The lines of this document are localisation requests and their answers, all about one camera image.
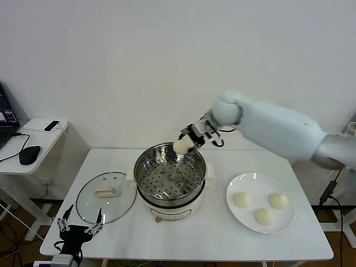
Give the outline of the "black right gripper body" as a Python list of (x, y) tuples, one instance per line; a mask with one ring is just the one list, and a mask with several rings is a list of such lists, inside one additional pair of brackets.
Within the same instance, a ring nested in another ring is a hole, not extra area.
[(197, 137), (204, 137), (209, 142), (213, 142), (213, 134), (215, 133), (215, 129), (211, 122), (211, 114), (206, 113), (196, 121), (192, 126), (192, 131)]

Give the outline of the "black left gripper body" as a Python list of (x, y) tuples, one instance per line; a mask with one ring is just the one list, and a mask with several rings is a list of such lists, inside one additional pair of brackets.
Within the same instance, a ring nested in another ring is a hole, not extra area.
[(90, 235), (86, 230), (88, 226), (69, 225), (69, 231), (61, 231), (60, 238), (64, 241), (61, 253), (67, 255), (78, 255), (82, 245), (90, 241)]

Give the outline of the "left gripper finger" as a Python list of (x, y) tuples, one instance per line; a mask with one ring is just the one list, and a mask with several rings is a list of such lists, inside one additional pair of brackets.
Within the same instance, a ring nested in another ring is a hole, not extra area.
[(102, 214), (102, 209), (99, 209), (98, 215), (96, 222), (90, 226), (88, 229), (85, 230), (86, 234), (89, 234), (91, 236), (97, 235), (103, 228), (103, 214)]
[(65, 212), (64, 214), (57, 219), (57, 226), (59, 231), (69, 231), (70, 227), (68, 224), (68, 219), (71, 214), (71, 211), (73, 209), (74, 204), (72, 204)]

